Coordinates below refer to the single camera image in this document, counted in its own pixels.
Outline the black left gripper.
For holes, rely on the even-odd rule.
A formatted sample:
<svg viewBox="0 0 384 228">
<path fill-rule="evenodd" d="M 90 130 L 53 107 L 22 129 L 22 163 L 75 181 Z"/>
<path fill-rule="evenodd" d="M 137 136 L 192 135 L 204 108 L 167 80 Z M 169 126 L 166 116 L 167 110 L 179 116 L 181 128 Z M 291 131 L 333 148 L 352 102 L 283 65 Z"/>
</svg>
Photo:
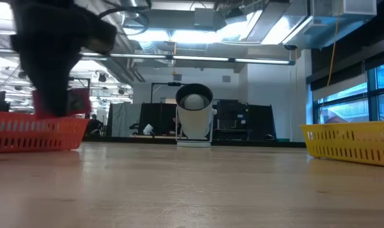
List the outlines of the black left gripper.
<svg viewBox="0 0 384 228">
<path fill-rule="evenodd" d="M 16 34 L 10 36 L 12 50 L 20 57 L 41 98 L 53 116 L 67 116 L 68 81 L 80 61 L 81 49 L 109 53 L 116 27 L 81 6 L 12 6 Z"/>
</svg>

